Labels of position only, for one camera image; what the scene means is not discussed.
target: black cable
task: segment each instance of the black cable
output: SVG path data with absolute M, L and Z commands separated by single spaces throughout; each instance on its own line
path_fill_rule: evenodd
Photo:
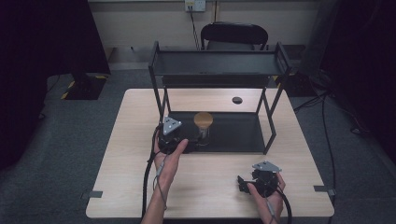
M 276 189 L 276 192 L 278 192 L 280 194 L 280 196 L 283 199 L 283 202 L 285 202 L 286 210 L 288 211 L 288 224 L 291 224 L 292 220 L 293 220 L 293 214 L 291 213 L 291 206 L 290 206 L 289 200 L 286 197 L 286 195 L 283 193 L 282 190 Z
M 215 20 L 214 21 L 217 21 L 217 15 L 218 14 L 218 1 L 215 1 Z
M 324 133 L 326 136 L 326 142 L 327 142 L 327 147 L 329 149 L 329 153 L 330 153 L 330 158 L 332 161 L 332 188 L 335 189 L 336 186 L 336 178 L 335 178 L 335 165 L 334 165 L 334 157 L 332 155 L 332 146 L 330 144 L 330 140 L 329 140 L 329 134 L 327 132 L 327 125 L 326 125 L 326 119 L 325 119 L 325 114 L 324 114 L 324 106 L 325 106 L 325 101 L 326 101 L 326 96 L 324 95 L 323 97 L 323 101 L 322 101 L 322 120 L 323 120 L 323 128 L 324 128 Z M 334 207 L 335 204 L 335 195 L 332 196 L 332 206 Z M 332 217 L 329 217 L 328 223 L 332 223 Z
M 324 95 L 327 95 L 327 94 L 328 94 L 328 92 L 325 91 L 321 95 L 318 95 L 315 98 L 312 98 L 311 100 L 303 103 L 302 105 L 299 105 L 299 106 L 293 108 L 294 113 L 298 113 L 300 111 L 300 109 L 302 109 L 303 107 L 311 107 L 311 106 L 319 104 L 322 101 L 321 97 Z
M 143 202 L 142 202 L 142 220 L 146 214 L 146 207 L 147 207 L 147 197 L 148 197 L 148 181 L 149 181 L 149 171 L 151 169 L 151 165 L 154 162 L 154 158 L 157 156 L 158 153 L 154 152 L 154 144 L 155 144 L 155 137 L 157 136 L 158 130 L 161 129 L 163 125 L 160 123 L 154 131 L 152 135 L 152 145 L 151 145 L 151 152 L 148 158 L 148 165 L 146 167 L 145 176 L 143 179 Z
M 190 7 L 189 7 L 189 12 L 190 12 L 190 16 L 191 16 L 192 34 L 194 35 L 195 47 L 197 48 L 197 50 L 200 50 L 198 35 L 197 35 L 196 29 L 195 29 L 194 17 L 192 16 L 192 9 Z
M 289 203 L 288 198 L 286 197 L 286 195 L 283 193 L 283 190 L 280 188 L 279 185 L 277 185 L 277 189 L 274 189 L 271 185 L 266 185 L 268 188 L 275 190 L 278 194 L 280 194 L 280 196 L 283 199 L 283 202 L 285 202 L 286 205 L 286 210 L 288 211 L 288 224 L 291 224 L 293 221 L 293 214 L 291 212 L 291 206 Z

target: black shelf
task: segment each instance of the black shelf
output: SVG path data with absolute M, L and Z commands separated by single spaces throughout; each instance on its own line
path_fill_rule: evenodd
M 185 126 L 190 126 L 187 130 L 189 135 L 192 134 L 191 126 L 193 125 L 190 112 L 186 111 L 172 111 L 169 103 L 168 89 L 171 88 L 238 88 L 238 89 L 262 89 L 262 95 L 258 102 L 257 110 L 253 113 L 234 113 L 221 112 L 215 113 L 216 120 L 220 120 L 223 135 L 216 135 L 216 139 L 211 138 L 211 142 L 206 147 L 200 147 L 197 150 L 204 151 L 245 151 L 257 152 L 261 151 L 263 154 L 268 152 L 269 147 L 276 137 L 276 130 L 272 120 L 276 104 L 279 100 L 280 94 L 283 91 L 284 85 L 288 79 L 291 71 L 291 62 L 286 51 L 283 49 L 281 43 L 276 44 L 275 50 L 160 50 L 159 43 L 155 42 L 151 52 L 150 61 L 148 63 L 148 70 L 150 72 L 151 82 L 154 89 L 157 106 L 160 113 L 159 122 L 163 121 L 165 108 L 169 117 L 176 116 L 173 119 L 183 119 Z M 273 76 L 280 76 L 282 82 L 278 87 L 276 97 L 272 102 L 271 107 L 268 104 L 265 96 L 265 90 L 269 82 L 269 78 Z M 158 92 L 158 84 L 155 77 L 162 77 L 164 96 L 160 99 Z M 264 144 L 262 139 L 262 131 L 258 114 L 260 112 L 262 103 L 268 116 L 269 125 L 271 128 L 271 136 Z M 246 116 L 253 116 L 257 122 L 248 122 Z M 240 133 L 232 133 L 232 130 L 243 129 L 244 137 Z M 254 146 L 247 146 L 246 141 L 253 142 Z

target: wire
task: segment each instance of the wire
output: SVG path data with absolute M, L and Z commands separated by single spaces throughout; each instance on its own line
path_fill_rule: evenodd
M 326 92 L 322 93 L 321 95 L 316 96 L 315 98 L 312 98 L 311 100 L 303 103 L 302 105 L 299 105 L 299 106 L 293 108 L 294 113 L 297 114 L 300 111 L 300 109 L 302 109 L 302 108 L 308 108 L 308 107 L 312 107 L 314 105 L 320 104 L 320 102 L 322 102 L 321 96 L 323 96 L 325 94 L 328 94 L 328 92 L 326 91 Z
M 169 154 L 166 154 L 165 158 L 163 158 L 163 162 L 161 162 L 161 165 L 158 168 L 157 174 L 155 175 L 154 180 L 152 181 L 152 190 L 154 191 L 155 190 L 155 184 L 154 183 L 155 183 L 155 180 L 157 180 L 158 189 L 160 190 L 161 197 L 163 198 L 164 210 L 166 210 L 168 207 L 166 206 L 166 200 L 165 200 L 165 197 L 163 196 L 163 190 L 161 189 L 159 177 L 160 177 L 161 172 L 163 171 L 163 167 L 165 166 L 165 160 L 166 160 L 166 157 L 168 157 L 168 155 Z
M 200 50 L 198 35 L 197 35 L 196 29 L 195 29 L 194 17 L 192 16 L 192 8 L 191 7 L 189 7 L 189 12 L 190 12 L 190 16 L 191 16 L 192 34 L 194 35 L 195 47 L 197 48 L 197 50 Z
M 318 91 L 314 88 L 314 85 L 313 85 L 313 83 L 312 83 L 312 79 L 311 79 L 311 78 L 309 78 L 309 83 L 310 83 L 310 85 L 311 85 L 312 90 L 315 92 L 315 94 L 323 101 L 323 99 L 321 98 L 321 95 L 319 95 L 319 94 L 318 94 Z M 356 118 L 356 116 L 355 116 L 354 114 L 352 114 L 351 112 L 345 110 L 344 108 L 341 108 L 340 106 L 333 105 L 333 104 L 330 104 L 330 103 L 328 103 L 328 102 L 326 102 L 326 104 L 329 105 L 329 106 L 331 106 L 331 107 L 333 107 L 333 108 L 335 108 L 335 109 L 338 109 L 338 110 L 340 110 L 340 111 L 343 111 L 343 112 L 345 112 L 346 114 L 348 114 L 350 117 L 352 117 L 352 118 L 355 120 L 355 123 L 358 125 L 358 127 L 359 127 L 360 130 L 362 130 L 362 131 L 364 131 L 364 132 L 366 132 L 366 133 L 369 133 L 369 132 L 370 132 L 369 130 L 365 129 L 365 128 L 361 125 L 361 123 L 359 122 L 358 118 Z
M 157 135 L 158 130 L 161 129 L 161 127 L 163 126 L 162 123 L 160 123 L 154 130 L 154 134 L 152 135 L 152 139 L 151 139 L 151 152 L 148 158 L 148 165 L 146 167 L 146 171 L 145 171 L 145 176 L 143 179 L 143 202 L 142 202 L 142 220 L 143 217 L 146 214 L 146 206 L 147 206 L 147 199 L 148 199 L 148 181 L 149 181 L 149 171 L 151 169 L 151 165 L 154 162 L 154 158 L 157 156 L 157 153 L 154 152 L 154 144 L 155 144 L 155 136 Z
M 332 154 L 332 145 L 330 144 L 329 140 L 329 134 L 327 132 L 327 125 L 326 125 L 326 119 L 325 119 L 325 114 L 324 114 L 324 106 L 325 106 L 325 101 L 326 101 L 326 95 L 323 97 L 322 101 L 322 120 L 323 120 L 323 128 L 324 128 L 324 133 L 326 136 L 326 142 L 327 142 L 327 147 L 329 149 L 330 153 L 330 158 L 332 161 L 332 188 L 335 189 L 336 187 L 336 178 L 335 178 L 335 165 L 334 165 L 334 156 Z M 332 206 L 335 204 L 335 195 L 332 196 Z M 328 223 L 332 223 L 332 217 L 329 217 Z

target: black metal frame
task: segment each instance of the black metal frame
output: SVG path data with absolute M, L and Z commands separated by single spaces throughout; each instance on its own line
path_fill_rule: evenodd
M 173 54 L 173 55 L 178 55 L 178 54 L 188 54 L 192 55 L 193 57 L 214 57 L 216 60 L 222 60 L 221 56 L 224 55 L 247 55 L 247 56 L 253 56 L 253 57 L 261 57 L 262 55 L 266 56 L 274 56 L 270 60 L 275 60 L 273 63 L 275 66 L 277 66 L 277 74 L 271 74 L 267 73 L 266 71 L 262 71 L 258 74 L 256 72 L 242 72 L 242 73 L 231 73 L 231 72 L 225 72 L 225 73 L 219 73 L 219 72 L 198 72 L 194 73 L 194 71 L 186 71 L 184 72 L 185 74 L 182 74 L 183 72 L 180 73 L 180 71 L 156 71 L 156 63 L 159 63 L 161 60 L 162 55 L 166 55 L 167 53 Z M 160 50 L 159 43 L 156 41 L 154 43 L 154 48 L 151 52 L 151 57 L 150 61 L 148 63 L 148 70 L 150 73 L 150 78 L 155 94 L 155 98 L 157 101 L 157 106 L 159 109 L 160 113 L 160 119 L 159 122 L 163 122 L 163 116 L 165 112 L 165 108 L 168 108 L 168 113 L 172 112 L 170 102 L 169 102 L 169 95 L 168 95 L 168 88 L 250 88 L 250 89 L 262 89 L 262 94 L 260 97 L 260 101 L 258 103 L 257 109 L 256 109 L 256 115 L 259 114 L 260 109 L 262 107 L 262 102 L 264 102 L 264 107 L 265 111 L 267 113 L 270 129 L 271 129 L 271 137 L 268 140 L 268 143 L 264 143 L 264 152 L 263 154 L 265 155 L 272 143 L 275 140 L 276 137 L 276 129 L 273 121 L 273 114 L 276 109 L 276 104 L 280 98 L 280 94 L 282 93 L 285 83 L 287 82 L 288 76 L 290 75 L 291 71 L 291 62 L 289 60 L 288 55 L 286 54 L 286 51 L 284 50 L 283 46 L 281 43 L 276 44 L 276 48 L 274 51 L 186 51 L 186 50 L 179 50 L 179 51 L 173 51 L 173 50 Z M 160 99 L 160 94 L 158 91 L 158 84 L 156 80 L 156 76 L 162 76 L 163 77 L 163 89 L 164 89 L 164 94 L 163 94 L 163 101 L 161 102 Z M 276 92 L 276 97 L 271 105 L 271 107 L 268 104 L 267 97 L 265 95 L 266 91 L 266 86 L 268 82 L 265 83 L 266 78 L 270 78 L 272 76 L 282 76 L 282 82 L 280 83 L 278 87 L 278 91 Z

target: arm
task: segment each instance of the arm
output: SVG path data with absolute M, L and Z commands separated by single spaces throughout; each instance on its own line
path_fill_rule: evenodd
M 157 174 L 157 185 L 151 196 L 151 200 L 148 204 L 148 210 L 141 222 L 142 224 L 163 223 L 163 214 L 166 208 L 165 203 L 168 197 L 169 189 L 177 172 L 178 160 L 188 143 L 189 141 L 184 139 L 178 144 L 177 149 L 172 154 L 165 155 L 160 152 L 155 157 L 154 163 L 157 171 L 161 169 L 160 166 L 162 164 L 163 168 L 161 172 Z M 159 151 L 160 149 L 158 148 L 158 143 L 156 141 L 154 152 L 157 153 Z
M 279 187 L 281 188 L 281 191 L 283 191 L 283 189 L 286 187 L 285 181 L 283 181 L 283 178 L 280 175 L 280 173 L 276 173 L 276 175 L 279 180 Z M 247 184 L 247 187 L 251 195 L 253 195 L 254 201 L 257 204 L 257 209 L 259 210 L 259 215 L 260 218 L 262 219 L 262 223 L 264 224 L 270 224 L 272 222 L 280 223 L 280 214 L 282 213 L 283 210 L 282 196 L 275 191 L 271 196 L 265 199 L 259 194 L 259 192 L 256 190 L 254 185 L 249 183 Z M 269 206 L 272 207 L 274 216 L 271 214 Z

